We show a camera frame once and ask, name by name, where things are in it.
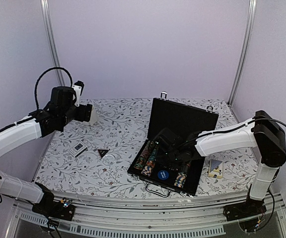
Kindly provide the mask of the black poker case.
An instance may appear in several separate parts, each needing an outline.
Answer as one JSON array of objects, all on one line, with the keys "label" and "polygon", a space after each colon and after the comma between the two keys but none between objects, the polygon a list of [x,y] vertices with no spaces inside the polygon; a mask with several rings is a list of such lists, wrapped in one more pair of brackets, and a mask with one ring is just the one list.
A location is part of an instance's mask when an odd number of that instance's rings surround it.
[{"label": "black poker case", "polygon": [[[211,106],[208,106],[206,109],[200,109],[186,104],[173,102],[165,98],[154,98],[150,113],[147,138],[138,155],[136,155],[128,168],[128,174],[137,176],[143,181],[158,185],[182,195],[194,196],[200,181],[205,161],[204,158],[191,161],[191,166],[183,188],[174,186],[175,179],[182,165],[162,165],[155,161],[155,167],[149,177],[142,175],[142,170],[135,169],[134,165],[147,142],[154,141],[154,138],[162,129],[169,128],[175,134],[181,136],[183,140],[186,140],[191,134],[214,130],[217,121],[218,113],[213,112]],[[157,173],[160,170],[167,170],[169,172],[169,178],[167,180],[158,179]]]}]

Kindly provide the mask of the blue small blind button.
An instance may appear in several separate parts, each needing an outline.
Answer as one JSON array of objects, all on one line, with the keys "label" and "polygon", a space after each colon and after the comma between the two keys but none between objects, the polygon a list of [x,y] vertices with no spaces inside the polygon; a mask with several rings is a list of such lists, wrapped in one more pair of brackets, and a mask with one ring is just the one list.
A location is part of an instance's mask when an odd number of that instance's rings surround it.
[{"label": "blue small blind button", "polygon": [[160,170],[157,173],[157,177],[160,180],[167,180],[169,178],[169,172],[167,170]]}]

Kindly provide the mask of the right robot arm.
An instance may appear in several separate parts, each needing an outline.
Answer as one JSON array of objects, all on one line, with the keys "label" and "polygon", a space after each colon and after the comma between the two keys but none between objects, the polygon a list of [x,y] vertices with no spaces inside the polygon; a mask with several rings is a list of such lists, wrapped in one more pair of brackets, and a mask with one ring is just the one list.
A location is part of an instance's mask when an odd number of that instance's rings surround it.
[{"label": "right robot arm", "polygon": [[159,158],[171,165],[198,160],[209,155],[239,148],[258,148],[261,160],[249,199],[241,204],[241,212],[252,216],[260,208],[260,201],[275,180],[279,168],[286,162],[286,134],[283,122],[271,118],[265,111],[257,111],[246,121],[222,129],[202,131],[181,139],[168,128],[154,138],[162,154]]}]

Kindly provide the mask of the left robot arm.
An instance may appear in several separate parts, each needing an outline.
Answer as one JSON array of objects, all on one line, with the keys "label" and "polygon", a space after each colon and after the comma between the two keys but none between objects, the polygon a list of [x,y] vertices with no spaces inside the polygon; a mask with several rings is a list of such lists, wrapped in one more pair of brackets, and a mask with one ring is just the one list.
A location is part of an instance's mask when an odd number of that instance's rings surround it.
[{"label": "left robot arm", "polygon": [[[89,122],[92,106],[79,102],[83,88],[81,81],[71,87],[55,87],[44,109],[37,109],[22,120],[1,129],[0,157],[29,141],[45,137],[54,131],[63,131],[72,120]],[[46,196],[46,189],[1,171],[0,194],[38,203],[39,208],[47,215],[54,215],[58,211],[57,203]]]}]

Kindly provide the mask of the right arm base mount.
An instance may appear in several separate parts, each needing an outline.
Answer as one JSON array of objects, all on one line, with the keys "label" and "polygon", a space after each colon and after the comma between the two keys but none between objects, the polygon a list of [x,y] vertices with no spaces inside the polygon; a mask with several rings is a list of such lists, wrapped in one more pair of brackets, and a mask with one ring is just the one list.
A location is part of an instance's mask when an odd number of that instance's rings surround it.
[{"label": "right arm base mount", "polygon": [[226,205],[223,214],[227,221],[239,220],[251,216],[263,214],[267,211],[264,200],[258,201],[247,198],[244,202]]}]

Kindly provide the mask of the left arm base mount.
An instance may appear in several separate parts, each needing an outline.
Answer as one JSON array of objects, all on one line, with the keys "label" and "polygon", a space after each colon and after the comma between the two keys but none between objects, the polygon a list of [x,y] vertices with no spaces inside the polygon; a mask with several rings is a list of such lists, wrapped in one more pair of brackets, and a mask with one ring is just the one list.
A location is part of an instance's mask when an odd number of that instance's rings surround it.
[{"label": "left arm base mount", "polygon": [[46,191],[41,201],[33,205],[32,211],[47,218],[52,217],[72,221],[75,206],[72,205],[72,200],[69,198],[64,197],[60,201],[55,201],[54,195],[50,191]]}]

